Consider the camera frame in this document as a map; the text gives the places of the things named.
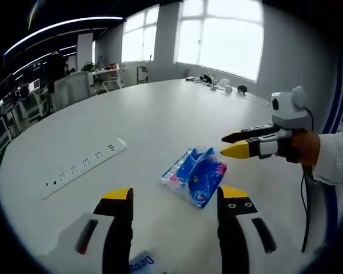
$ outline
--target electrical outlet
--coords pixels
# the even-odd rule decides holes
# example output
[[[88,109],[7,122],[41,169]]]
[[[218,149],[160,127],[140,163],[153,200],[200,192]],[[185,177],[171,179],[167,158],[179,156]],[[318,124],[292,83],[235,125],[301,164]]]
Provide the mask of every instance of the electrical outlet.
[[[45,199],[49,197],[65,185],[92,170],[97,165],[116,156],[126,149],[127,145],[125,142],[118,138],[110,142],[108,145],[104,144],[103,146],[100,146],[95,152],[85,158],[79,159],[78,162],[69,164],[68,169],[66,169],[66,167],[63,169],[64,172],[54,174],[53,180],[43,183],[42,198]]]
[[[90,165],[90,160],[89,160],[89,158],[85,158],[85,159],[82,161],[82,165],[83,165],[84,167]]]

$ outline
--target office room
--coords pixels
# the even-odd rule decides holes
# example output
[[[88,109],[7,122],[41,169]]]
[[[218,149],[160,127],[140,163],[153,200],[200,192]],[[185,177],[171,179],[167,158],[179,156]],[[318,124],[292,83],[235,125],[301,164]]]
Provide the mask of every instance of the office room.
[[[343,135],[343,55],[314,27],[255,0],[20,11],[0,205],[37,267],[297,273],[337,236],[343,183],[292,143]]]

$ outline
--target white chair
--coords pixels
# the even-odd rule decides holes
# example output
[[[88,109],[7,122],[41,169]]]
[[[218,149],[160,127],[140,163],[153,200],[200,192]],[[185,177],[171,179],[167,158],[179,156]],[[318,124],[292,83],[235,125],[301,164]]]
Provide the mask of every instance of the white chair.
[[[118,70],[117,76],[111,77],[109,81],[104,81],[102,83],[104,89],[107,92],[123,88],[123,81],[121,79],[121,75],[124,69],[124,65],[122,65],[121,68]]]
[[[43,105],[35,92],[31,92],[24,100],[19,101],[19,106],[27,126],[44,115]]]
[[[57,111],[91,97],[87,71],[73,73],[57,80],[54,87],[54,105]]]
[[[7,129],[3,117],[0,118],[0,154],[3,154],[6,146],[12,141],[10,131]]]

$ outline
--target ceiling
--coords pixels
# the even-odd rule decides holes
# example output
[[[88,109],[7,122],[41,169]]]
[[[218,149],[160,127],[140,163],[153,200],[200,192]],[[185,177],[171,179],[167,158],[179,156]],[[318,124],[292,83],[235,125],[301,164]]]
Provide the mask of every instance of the ceiling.
[[[94,16],[127,18],[158,3],[160,0],[0,1],[0,83],[8,75],[38,57],[76,45],[78,34],[91,31],[96,38],[106,29],[112,29],[123,21],[94,20],[58,26],[30,38],[9,51],[5,57],[3,56],[12,45],[29,34],[55,23],[77,18]],[[7,92],[2,86],[4,85],[0,86],[0,93]]]

